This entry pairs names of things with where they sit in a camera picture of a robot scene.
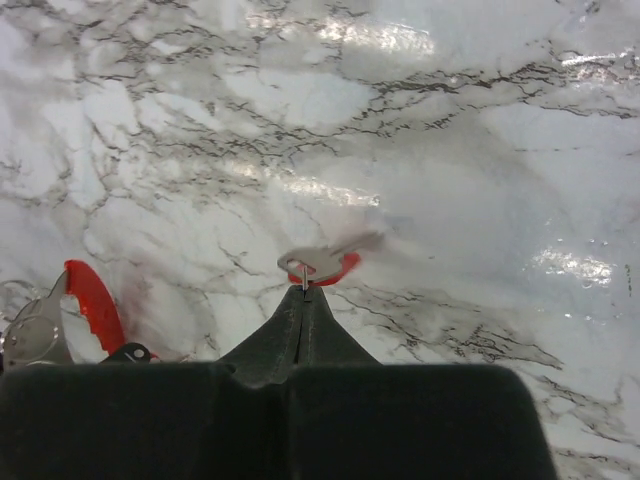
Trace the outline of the silver key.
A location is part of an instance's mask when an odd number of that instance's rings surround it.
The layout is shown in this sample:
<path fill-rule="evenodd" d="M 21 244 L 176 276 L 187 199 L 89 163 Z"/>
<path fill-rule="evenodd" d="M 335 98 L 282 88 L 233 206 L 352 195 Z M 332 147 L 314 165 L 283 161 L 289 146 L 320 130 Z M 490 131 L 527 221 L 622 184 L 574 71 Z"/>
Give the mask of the silver key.
<path fill-rule="evenodd" d="M 309 282 L 326 281 L 343 271 L 347 254 L 375 247 L 383 239 L 382 232 L 368 230 L 327 246 L 294 248 L 278 258 L 277 266 L 287 274 L 306 278 Z"/>

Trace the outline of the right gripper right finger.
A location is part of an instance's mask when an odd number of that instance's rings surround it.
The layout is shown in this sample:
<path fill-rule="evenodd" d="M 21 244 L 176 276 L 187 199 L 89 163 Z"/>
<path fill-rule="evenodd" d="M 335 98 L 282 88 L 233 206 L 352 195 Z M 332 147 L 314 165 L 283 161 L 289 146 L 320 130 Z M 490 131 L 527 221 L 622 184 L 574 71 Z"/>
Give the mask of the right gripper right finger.
<path fill-rule="evenodd" d="M 532 395 L 496 365 L 315 366 L 315 328 L 333 317 L 319 289 L 287 293 L 303 363 L 286 382 L 292 479 L 552 479 Z"/>

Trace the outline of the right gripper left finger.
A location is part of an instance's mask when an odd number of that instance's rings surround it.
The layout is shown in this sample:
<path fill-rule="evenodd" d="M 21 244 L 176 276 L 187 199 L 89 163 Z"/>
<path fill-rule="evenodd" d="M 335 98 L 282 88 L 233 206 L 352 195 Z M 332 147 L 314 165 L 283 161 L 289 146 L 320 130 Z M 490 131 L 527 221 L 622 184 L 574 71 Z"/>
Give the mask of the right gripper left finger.
<path fill-rule="evenodd" d="M 215 362 L 29 366 L 1 382 L 5 479 L 292 479 L 304 295 Z"/>

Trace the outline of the red key tag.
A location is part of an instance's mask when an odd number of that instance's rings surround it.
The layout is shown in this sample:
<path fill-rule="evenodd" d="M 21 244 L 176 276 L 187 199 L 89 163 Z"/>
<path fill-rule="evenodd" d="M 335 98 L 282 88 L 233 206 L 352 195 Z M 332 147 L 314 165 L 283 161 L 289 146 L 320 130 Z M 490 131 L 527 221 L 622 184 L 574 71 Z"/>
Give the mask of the red key tag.
<path fill-rule="evenodd" d="M 333 285 L 346 276 L 361 263 L 361 256 L 356 252 L 329 255 L 323 258 L 324 263 L 314 261 L 312 264 L 300 263 L 288 274 L 293 284 L 302 284 L 306 277 L 307 284 L 313 286 Z"/>

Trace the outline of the black key tag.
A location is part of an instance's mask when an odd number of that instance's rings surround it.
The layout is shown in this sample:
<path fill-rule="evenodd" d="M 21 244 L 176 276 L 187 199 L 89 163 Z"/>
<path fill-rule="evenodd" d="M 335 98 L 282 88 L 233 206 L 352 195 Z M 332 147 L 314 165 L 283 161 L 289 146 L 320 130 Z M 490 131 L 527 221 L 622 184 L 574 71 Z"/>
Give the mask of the black key tag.
<path fill-rule="evenodd" d="M 102 364 L 105 363 L 150 363 L 153 356 L 151 352 L 142 344 L 130 342 L 116 349 L 112 354 L 107 356 Z"/>

